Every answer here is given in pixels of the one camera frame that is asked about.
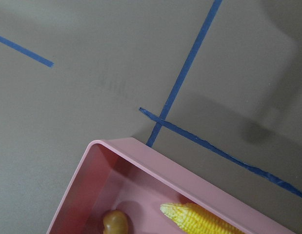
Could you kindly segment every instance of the blue painter's tape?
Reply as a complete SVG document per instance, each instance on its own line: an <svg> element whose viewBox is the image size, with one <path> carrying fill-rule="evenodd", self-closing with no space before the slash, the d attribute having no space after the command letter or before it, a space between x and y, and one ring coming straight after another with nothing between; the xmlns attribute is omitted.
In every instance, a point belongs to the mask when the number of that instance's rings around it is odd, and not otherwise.
<svg viewBox="0 0 302 234"><path fill-rule="evenodd" d="M193 60L194 60L194 58L195 58L195 56L196 56L196 54L197 54L197 52L198 52L198 50L201 46L206 34L207 34L207 31L208 31L208 29L209 29L215 15L216 15L216 13L217 13L217 11L220 7L221 2L222 2L222 0L215 0L213 2L212 6L211 6L211 8L210 8L210 10L207 14L207 17L206 17L206 19L205 19L205 21L204 21L204 23L201 27L201 30L200 30L198 36L196 37L196 40L195 40L195 42L192 46L192 49L191 49L188 57L186 58L186 60L183 64L183 67L182 67L182 69L179 73L179 76L176 80L176 83L173 86L173 88L171 90L171 93L170 93L170 95L169 95L169 97L168 97L168 99L167 99L167 101L166 101L166 103L165 103L165 105L164 105L164 107L161 111L160 118L166 119L166 117L168 115L168 112L170 111L170 108L171 108L173 102L176 99L176 96L179 92L179 89L181 88L182 83L183 83L186 75L188 74L188 71L190 70L190 67L193 63ZM148 139L148 141L146 143L147 146L149 146L149 147L153 146L154 141L155 141L160 129L161 129L161 125L156 123L154 128L153 128L153 131L151 133L151 136L150 136L150 138Z"/></svg>
<svg viewBox="0 0 302 234"><path fill-rule="evenodd" d="M30 50L25 49L24 47L22 47L22 46L20 46L16 43L6 39L6 38L3 38L2 36L0 36L0 42L7 45L7 46L9 46L9 47L11 47L11 48L13 48L13 49L15 49L15 50L17 50L17 51L19 51L19 52L21 52L22 54L27 55L28 57L30 57L30 58L32 58L32 59L48 66L48 67L52 67L54 65L53 62L51 62L51 61L35 54L34 52L32 52Z"/></svg>
<svg viewBox="0 0 302 234"><path fill-rule="evenodd" d="M145 114L147 117L149 117L151 120L155 121L156 123L160 124L161 126L164 126L168 129L170 129L171 131L199 144L200 146L203 146L205 147L206 149L212 151L212 152L215 152L217 153L218 155L244 167L245 169L269 180L270 182L290 191L291 193L297 195L297 196L300 196L302 197L302 192L299 191L298 189L296 189L293 185L283 181L282 179L276 177L275 175L269 173L269 172L265 172L263 171L262 169L260 168L257 168L257 167L254 167L254 166L251 166L247 163L244 163L238 159L236 159L235 157L225 153L224 151L218 149L216 146L213 146L212 144L210 144L208 141L206 140L203 140L201 138L199 138L198 136L186 131L186 130L183 130L181 128L179 128L178 126L168 122L168 121L165 121L164 119L160 118L160 117L157 117L156 115L154 115L153 113L147 111L146 109L143 109L143 108L140 108L139 109L143 114Z"/></svg>

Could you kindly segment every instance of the gray surface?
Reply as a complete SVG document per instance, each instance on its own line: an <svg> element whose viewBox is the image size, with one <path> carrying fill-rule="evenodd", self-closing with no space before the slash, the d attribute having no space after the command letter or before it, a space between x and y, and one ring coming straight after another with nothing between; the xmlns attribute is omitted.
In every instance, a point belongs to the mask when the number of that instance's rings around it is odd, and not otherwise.
<svg viewBox="0 0 302 234"><path fill-rule="evenodd" d="M94 139L152 127L212 1L0 0L0 233L45 233ZM224 1L167 118L302 190L302 0ZM163 129L154 148L298 234L302 198Z"/></svg>

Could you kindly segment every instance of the brown toy food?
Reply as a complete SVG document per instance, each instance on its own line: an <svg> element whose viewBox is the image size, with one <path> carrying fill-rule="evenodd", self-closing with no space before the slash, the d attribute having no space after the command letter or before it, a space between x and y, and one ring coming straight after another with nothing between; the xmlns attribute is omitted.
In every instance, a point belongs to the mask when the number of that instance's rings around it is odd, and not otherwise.
<svg viewBox="0 0 302 234"><path fill-rule="evenodd" d="M109 211L103 218L103 234L128 234L128 220L120 210Z"/></svg>

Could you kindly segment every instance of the yellow corn cob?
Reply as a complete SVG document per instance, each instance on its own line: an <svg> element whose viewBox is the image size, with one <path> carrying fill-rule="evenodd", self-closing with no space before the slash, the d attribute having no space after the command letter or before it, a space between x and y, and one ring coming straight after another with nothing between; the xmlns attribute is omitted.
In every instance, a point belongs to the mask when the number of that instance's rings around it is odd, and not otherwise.
<svg viewBox="0 0 302 234"><path fill-rule="evenodd" d="M243 234L236 227L194 203L164 203L161 211L188 234Z"/></svg>

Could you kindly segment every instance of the pink tray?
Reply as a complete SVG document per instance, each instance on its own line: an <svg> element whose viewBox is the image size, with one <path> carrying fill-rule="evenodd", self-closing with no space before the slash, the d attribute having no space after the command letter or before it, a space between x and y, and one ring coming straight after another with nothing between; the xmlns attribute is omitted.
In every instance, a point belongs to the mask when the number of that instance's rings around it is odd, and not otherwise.
<svg viewBox="0 0 302 234"><path fill-rule="evenodd" d="M293 234L134 138L88 145L47 234L101 234L111 209L128 215L130 234L183 234L165 202L195 202L246 234Z"/></svg>

